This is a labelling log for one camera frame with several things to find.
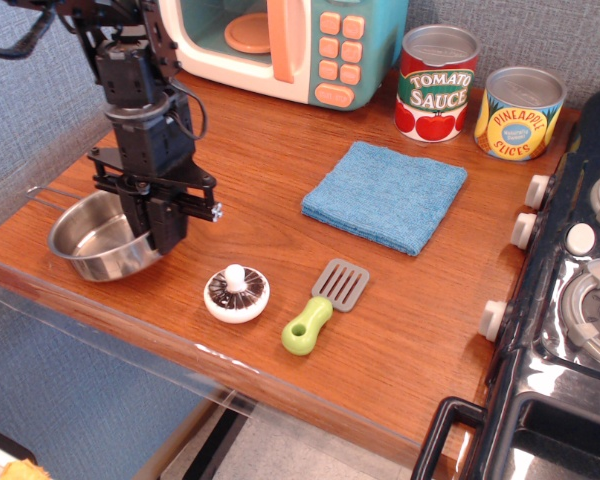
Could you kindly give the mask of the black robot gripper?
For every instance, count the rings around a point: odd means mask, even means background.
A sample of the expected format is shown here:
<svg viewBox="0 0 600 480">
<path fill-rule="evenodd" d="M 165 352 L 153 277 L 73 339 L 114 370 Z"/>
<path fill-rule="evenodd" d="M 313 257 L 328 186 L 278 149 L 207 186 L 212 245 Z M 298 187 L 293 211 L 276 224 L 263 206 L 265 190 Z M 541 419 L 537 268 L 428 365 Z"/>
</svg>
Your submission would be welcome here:
<svg viewBox="0 0 600 480">
<path fill-rule="evenodd" d="M 164 92 L 141 108 L 110 106 L 105 115 L 117 146 L 94 148 L 88 158 L 96 168 L 96 187 L 120 194 L 135 237 L 151 230 L 156 249 L 166 255 L 186 237 L 186 215 L 221 218 L 216 180 L 193 160 L 197 138 L 185 93 Z"/>
</svg>

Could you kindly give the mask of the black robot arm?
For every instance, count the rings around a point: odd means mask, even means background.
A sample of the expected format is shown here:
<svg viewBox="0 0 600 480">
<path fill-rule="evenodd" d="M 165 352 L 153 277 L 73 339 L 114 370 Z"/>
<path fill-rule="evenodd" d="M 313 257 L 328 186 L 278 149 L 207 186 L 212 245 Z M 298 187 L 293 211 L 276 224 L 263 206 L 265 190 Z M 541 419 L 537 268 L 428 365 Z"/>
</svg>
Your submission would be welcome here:
<svg viewBox="0 0 600 480">
<path fill-rule="evenodd" d="M 55 19 L 79 38 L 95 81 L 106 97 L 106 117 L 117 145 L 95 147 L 98 189 L 116 195 L 134 236 L 148 235 L 159 254 L 187 235 L 191 217 L 216 221 L 215 178 L 197 166 L 195 144 L 206 132 L 193 126 L 194 93 L 176 78 L 177 43 L 155 1 L 19 1 L 39 12 L 0 59 L 29 57 Z"/>
</svg>

